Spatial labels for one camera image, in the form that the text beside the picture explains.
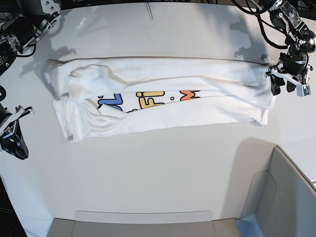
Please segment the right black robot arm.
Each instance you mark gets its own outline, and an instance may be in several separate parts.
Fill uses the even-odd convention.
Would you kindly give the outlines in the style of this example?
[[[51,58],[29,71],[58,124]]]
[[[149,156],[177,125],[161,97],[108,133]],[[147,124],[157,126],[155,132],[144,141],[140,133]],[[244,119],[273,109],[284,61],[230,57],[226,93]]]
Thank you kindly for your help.
[[[31,57],[37,43],[60,20],[59,0],[19,0],[21,12],[0,27],[0,74],[3,75],[16,58]],[[0,107],[0,151],[18,159],[29,156],[19,119],[33,112],[32,107],[18,106],[15,113]]]

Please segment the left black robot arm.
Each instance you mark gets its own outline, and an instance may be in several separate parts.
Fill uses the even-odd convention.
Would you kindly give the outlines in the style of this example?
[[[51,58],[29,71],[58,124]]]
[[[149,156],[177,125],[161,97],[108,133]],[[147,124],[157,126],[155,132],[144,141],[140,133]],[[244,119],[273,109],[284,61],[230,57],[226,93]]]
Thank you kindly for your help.
[[[242,12],[257,18],[266,43],[273,48],[287,50],[280,53],[278,62],[269,66],[265,73],[271,79],[272,94],[280,94],[280,87],[286,85],[287,92],[295,90],[301,97],[311,95],[309,80],[313,67],[309,64],[309,55],[316,50],[316,35],[301,20],[295,7],[286,0],[260,0],[252,2],[256,6],[253,11],[248,1],[248,10],[235,0],[232,3]],[[264,24],[284,34],[285,45],[269,40]]]

